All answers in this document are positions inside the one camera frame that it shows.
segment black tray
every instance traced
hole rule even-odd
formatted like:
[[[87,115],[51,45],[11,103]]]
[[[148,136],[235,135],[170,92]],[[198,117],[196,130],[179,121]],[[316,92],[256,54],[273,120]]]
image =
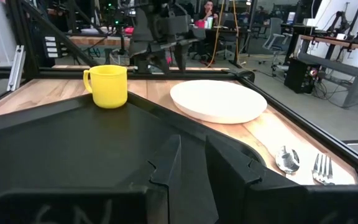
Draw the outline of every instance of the black tray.
[[[248,145],[129,93],[115,110],[91,95],[0,116],[0,195],[12,189],[114,187],[179,134],[182,146],[179,223],[214,223],[206,173],[206,136],[255,161]]]

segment spoon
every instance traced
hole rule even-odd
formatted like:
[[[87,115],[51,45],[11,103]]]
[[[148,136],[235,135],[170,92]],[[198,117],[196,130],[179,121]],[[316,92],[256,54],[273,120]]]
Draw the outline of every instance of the spoon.
[[[276,154],[278,168],[286,174],[293,174],[299,169],[299,157],[294,149],[286,149],[283,146]]]

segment white plate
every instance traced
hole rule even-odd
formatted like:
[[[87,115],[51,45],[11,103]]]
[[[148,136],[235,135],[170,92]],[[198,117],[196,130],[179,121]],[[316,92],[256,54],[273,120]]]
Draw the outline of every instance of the white plate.
[[[214,80],[175,85],[171,97],[179,110],[197,119],[221,124],[245,123],[266,110],[263,96],[244,86]]]

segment mug handle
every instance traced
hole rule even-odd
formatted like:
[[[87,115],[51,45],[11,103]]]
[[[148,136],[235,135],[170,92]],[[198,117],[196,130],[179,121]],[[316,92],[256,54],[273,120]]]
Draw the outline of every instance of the mug handle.
[[[90,75],[90,71],[89,70],[84,70],[84,85],[85,85],[85,88],[88,92],[92,93],[92,88],[91,88],[91,85],[90,85],[90,82],[88,80],[88,77]]]

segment black equipment box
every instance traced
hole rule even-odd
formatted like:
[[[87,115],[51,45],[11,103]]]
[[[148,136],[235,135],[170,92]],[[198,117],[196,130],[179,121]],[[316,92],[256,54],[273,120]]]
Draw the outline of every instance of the black equipment box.
[[[291,58],[291,64],[285,77],[284,85],[295,93],[311,93],[320,65],[304,63]]]
[[[67,47],[53,35],[44,37],[45,54],[47,58],[62,58],[68,55]]]

